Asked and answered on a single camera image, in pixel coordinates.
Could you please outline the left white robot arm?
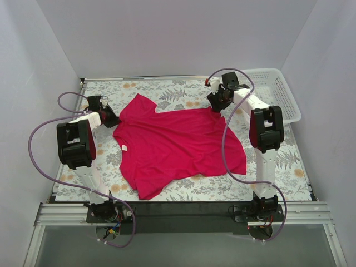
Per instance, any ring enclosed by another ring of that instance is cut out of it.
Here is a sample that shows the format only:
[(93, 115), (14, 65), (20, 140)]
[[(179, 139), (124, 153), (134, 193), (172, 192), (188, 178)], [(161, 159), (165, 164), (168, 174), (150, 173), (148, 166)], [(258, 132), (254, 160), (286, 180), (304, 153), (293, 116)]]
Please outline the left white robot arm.
[(118, 217), (118, 208), (108, 197), (110, 190), (96, 166), (94, 132), (100, 126), (115, 127), (121, 120), (109, 106), (107, 97), (95, 95), (86, 99), (88, 107), (83, 116), (57, 125), (58, 155), (61, 163), (73, 170), (88, 188), (89, 203), (85, 206), (95, 217), (111, 223)]

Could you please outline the white plastic basket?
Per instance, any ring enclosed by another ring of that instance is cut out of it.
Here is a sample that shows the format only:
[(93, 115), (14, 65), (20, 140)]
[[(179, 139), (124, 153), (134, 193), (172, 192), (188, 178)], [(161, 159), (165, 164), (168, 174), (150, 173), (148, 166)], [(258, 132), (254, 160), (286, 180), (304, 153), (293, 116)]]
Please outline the white plastic basket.
[(243, 70), (255, 85), (253, 95), (270, 106), (279, 106), (285, 125), (301, 119), (299, 107), (282, 74), (276, 68), (255, 68)]

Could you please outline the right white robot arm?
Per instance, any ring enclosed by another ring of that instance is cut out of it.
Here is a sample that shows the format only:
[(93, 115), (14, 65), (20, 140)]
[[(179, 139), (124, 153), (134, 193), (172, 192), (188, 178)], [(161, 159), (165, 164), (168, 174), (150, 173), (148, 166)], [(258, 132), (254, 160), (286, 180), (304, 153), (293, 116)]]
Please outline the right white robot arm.
[(258, 221), (272, 219), (278, 212), (278, 197), (281, 190), (275, 184), (276, 157), (284, 141), (284, 124), (282, 110), (279, 106), (270, 106), (256, 97), (255, 85), (248, 78), (250, 85), (238, 80), (238, 69), (224, 68), (221, 78), (210, 75), (205, 86), (211, 89), (207, 99), (214, 112), (221, 112), (230, 104), (242, 108), (249, 114), (249, 140), (256, 155), (256, 180), (253, 199), (240, 214)]

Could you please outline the magenta t shirt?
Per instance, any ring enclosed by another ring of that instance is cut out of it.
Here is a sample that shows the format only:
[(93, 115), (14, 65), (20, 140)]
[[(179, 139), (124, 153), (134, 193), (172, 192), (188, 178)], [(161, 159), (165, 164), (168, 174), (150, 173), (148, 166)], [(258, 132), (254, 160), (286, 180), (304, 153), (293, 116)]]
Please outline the magenta t shirt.
[(226, 167), (245, 175), (243, 146), (211, 107), (156, 112), (137, 94), (121, 111), (113, 137), (122, 148), (120, 170), (140, 200), (150, 200), (175, 180), (220, 176)]

